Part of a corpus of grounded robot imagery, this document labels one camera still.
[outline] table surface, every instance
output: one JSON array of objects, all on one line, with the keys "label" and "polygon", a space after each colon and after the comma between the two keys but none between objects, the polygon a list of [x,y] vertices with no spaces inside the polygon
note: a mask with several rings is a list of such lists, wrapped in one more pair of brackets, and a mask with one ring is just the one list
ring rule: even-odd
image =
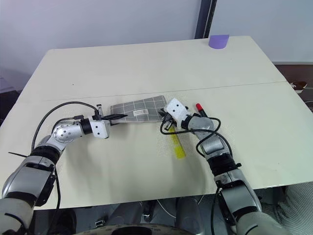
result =
[{"label": "table surface", "polygon": [[[29,154],[44,114],[69,100],[110,105],[164,95],[195,112],[200,102],[222,121],[236,162],[253,188],[313,180],[313,114],[250,37],[230,37],[211,49],[207,39],[51,50],[43,58],[0,129],[0,185],[21,163],[8,151]],[[92,115],[69,105],[49,116],[38,140],[62,117]],[[110,138],[85,136],[57,163],[61,208],[214,193],[213,175],[181,136],[186,157],[177,159],[160,123],[119,124]],[[56,207],[56,189],[38,209]]]}]

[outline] checkered cloth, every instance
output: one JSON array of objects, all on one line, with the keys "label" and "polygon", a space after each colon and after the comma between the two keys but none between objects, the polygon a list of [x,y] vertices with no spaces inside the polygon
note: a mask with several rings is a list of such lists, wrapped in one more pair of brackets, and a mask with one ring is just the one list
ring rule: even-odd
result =
[{"label": "checkered cloth", "polygon": [[165,98],[162,95],[112,105],[110,107],[111,114],[127,114],[127,117],[114,120],[112,123],[162,121],[162,116],[158,112],[165,105]]}]

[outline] purple object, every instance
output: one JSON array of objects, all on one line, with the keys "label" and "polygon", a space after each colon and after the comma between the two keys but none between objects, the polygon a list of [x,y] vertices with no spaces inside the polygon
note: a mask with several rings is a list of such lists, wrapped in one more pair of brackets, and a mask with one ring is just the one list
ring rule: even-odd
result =
[{"label": "purple object", "polygon": [[214,49],[222,49],[228,42],[229,35],[212,35],[210,36],[209,46]]}]

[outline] marker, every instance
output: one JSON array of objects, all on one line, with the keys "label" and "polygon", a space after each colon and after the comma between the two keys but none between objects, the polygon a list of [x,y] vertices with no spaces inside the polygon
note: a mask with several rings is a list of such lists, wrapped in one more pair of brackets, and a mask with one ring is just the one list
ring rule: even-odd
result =
[{"label": "marker", "polygon": [[206,115],[205,111],[203,110],[203,107],[199,103],[196,104],[196,108],[199,111],[199,114],[201,115],[201,117],[207,118],[207,115]]}]

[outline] floor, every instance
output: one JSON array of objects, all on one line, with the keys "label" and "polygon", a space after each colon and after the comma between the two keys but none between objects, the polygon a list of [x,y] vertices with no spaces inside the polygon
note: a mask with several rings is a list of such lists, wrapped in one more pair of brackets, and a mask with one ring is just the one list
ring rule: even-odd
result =
[{"label": "floor", "polygon": [[[313,101],[313,65],[276,65],[279,71],[289,81],[304,80],[308,82],[308,87],[300,94],[300,97],[304,101]],[[8,112],[15,104],[19,97],[19,93],[16,91],[0,94],[0,126],[6,118]],[[308,102],[308,106],[313,111],[313,102]],[[272,203],[277,199],[276,189],[262,189],[257,190],[257,194],[262,196],[261,202]],[[210,235],[210,209],[213,202],[213,195],[206,195],[200,203],[200,212],[203,219],[205,234]],[[175,199],[163,199],[162,204],[172,214],[175,214]],[[95,221],[103,216],[109,217],[116,209],[118,204],[102,205],[97,207],[88,208],[74,208],[77,217],[76,232],[83,232],[95,228]],[[35,211],[33,222],[31,225],[35,234],[42,234],[48,228],[49,220],[53,214],[53,210]],[[215,215],[215,234],[226,235],[227,229],[224,224],[223,217],[216,207]],[[154,212],[154,217],[151,223],[174,225],[174,219],[166,214],[163,209],[157,204]]]}]

